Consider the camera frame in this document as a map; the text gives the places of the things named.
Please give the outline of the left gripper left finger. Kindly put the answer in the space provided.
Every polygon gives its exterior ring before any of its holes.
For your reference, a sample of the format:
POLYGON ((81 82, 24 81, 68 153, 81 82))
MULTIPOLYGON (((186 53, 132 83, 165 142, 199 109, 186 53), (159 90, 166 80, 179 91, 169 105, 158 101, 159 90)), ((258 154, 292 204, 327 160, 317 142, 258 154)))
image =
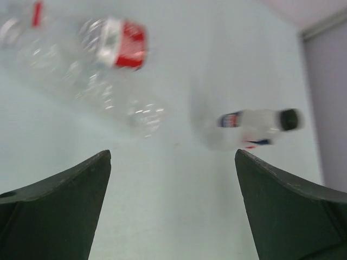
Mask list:
POLYGON ((111 174, 104 150, 1 194, 1 259, 88 259, 111 174))

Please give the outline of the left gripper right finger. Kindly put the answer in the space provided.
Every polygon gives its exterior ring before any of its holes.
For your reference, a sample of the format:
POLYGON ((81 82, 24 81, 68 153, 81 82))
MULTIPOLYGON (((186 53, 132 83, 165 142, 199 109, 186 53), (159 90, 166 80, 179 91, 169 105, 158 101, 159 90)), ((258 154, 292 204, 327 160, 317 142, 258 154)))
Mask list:
POLYGON ((346 259, 346 193, 245 150, 237 177, 259 259, 346 259))

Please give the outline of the black bottle cap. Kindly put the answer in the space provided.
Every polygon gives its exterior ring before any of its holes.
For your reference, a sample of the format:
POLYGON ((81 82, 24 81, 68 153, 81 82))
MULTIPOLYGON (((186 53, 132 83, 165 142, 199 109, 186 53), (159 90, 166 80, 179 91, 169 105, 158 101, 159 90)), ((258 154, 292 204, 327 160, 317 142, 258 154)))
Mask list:
POLYGON ((282 131, 294 131, 303 127, 303 115, 295 108, 279 111, 279 122, 282 131))

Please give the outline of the small clear blue-label bottle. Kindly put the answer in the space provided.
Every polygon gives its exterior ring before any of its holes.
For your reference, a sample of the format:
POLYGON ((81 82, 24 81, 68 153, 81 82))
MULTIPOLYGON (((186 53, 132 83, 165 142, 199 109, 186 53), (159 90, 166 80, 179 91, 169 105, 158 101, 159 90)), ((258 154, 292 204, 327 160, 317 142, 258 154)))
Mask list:
POLYGON ((204 141, 209 148, 219 151, 273 145, 282 134, 293 132, 282 131, 280 110, 244 109, 217 119, 205 119, 204 141))

